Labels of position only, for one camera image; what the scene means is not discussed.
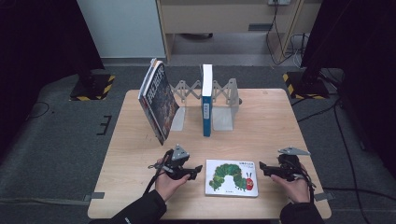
standing book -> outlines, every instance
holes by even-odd
[[[254,162],[206,160],[205,195],[259,196]]]
[[[212,91],[213,91],[213,71],[212,64],[203,64],[202,82],[202,117],[203,132],[205,137],[209,137],[212,131]]]
[[[162,61],[151,60],[150,68],[140,88],[138,100],[152,130],[163,145],[169,135],[179,106],[172,93]]]

white book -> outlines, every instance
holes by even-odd
[[[254,162],[206,160],[205,195],[259,196]]]

person's left hand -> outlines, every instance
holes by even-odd
[[[166,202],[176,192],[178,187],[182,186],[190,178],[190,175],[184,175],[179,180],[174,180],[165,174],[165,170],[160,171],[160,175],[155,180],[155,189],[161,195],[163,200]]]

gray carpet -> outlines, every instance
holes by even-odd
[[[81,201],[93,192],[111,139],[124,94],[139,89],[147,66],[108,67],[116,76],[103,101],[72,102],[69,94],[77,76],[63,78],[42,89],[31,116],[21,127],[11,153],[0,167],[0,198],[38,198]],[[214,66],[214,79],[222,86],[235,77],[238,88],[286,89],[282,75],[296,67]],[[166,68],[172,85],[181,79],[192,84],[199,79],[197,66]],[[328,85],[330,92],[335,90]],[[297,119],[331,107],[338,99],[290,99]],[[336,107],[346,145],[351,155],[359,189],[396,198],[396,181],[374,152],[361,150],[346,111]],[[101,123],[111,121],[105,135]],[[354,188],[347,150],[333,110],[301,121],[300,128],[323,187]],[[332,217],[326,223],[364,223],[355,191],[327,190]],[[364,215],[371,223],[394,223],[396,202],[361,192]],[[1,203],[0,223],[89,223],[88,205]]]

person's right hand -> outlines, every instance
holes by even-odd
[[[308,185],[304,179],[296,179],[293,181],[287,181],[277,175],[271,175],[271,179],[274,182],[283,187],[286,194],[294,203],[309,203],[309,190]]]

